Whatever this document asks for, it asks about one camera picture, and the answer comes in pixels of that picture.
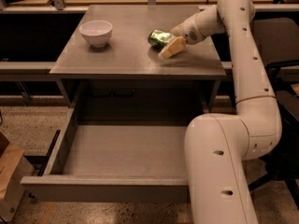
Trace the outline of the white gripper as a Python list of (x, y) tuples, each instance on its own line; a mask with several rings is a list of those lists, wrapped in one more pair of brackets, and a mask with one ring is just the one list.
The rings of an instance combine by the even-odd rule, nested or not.
[(158, 54), (160, 60), (166, 60), (172, 56), (182, 52), (187, 43), (194, 45), (202, 42), (206, 37), (200, 30), (199, 15), (194, 14), (185, 20), (181, 25), (178, 25), (170, 30), (170, 33), (177, 36), (173, 38)]

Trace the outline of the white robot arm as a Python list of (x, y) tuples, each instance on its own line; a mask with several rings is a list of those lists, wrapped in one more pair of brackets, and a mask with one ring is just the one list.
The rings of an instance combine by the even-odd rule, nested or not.
[(251, 0), (218, 0), (173, 28), (174, 39), (159, 53), (168, 59), (217, 33), (229, 39), (235, 113), (201, 115), (185, 133), (194, 224), (258, 224), (242, 163), (269, 153), (278, 144), (282, 123), (250, 30), (254, 13)]

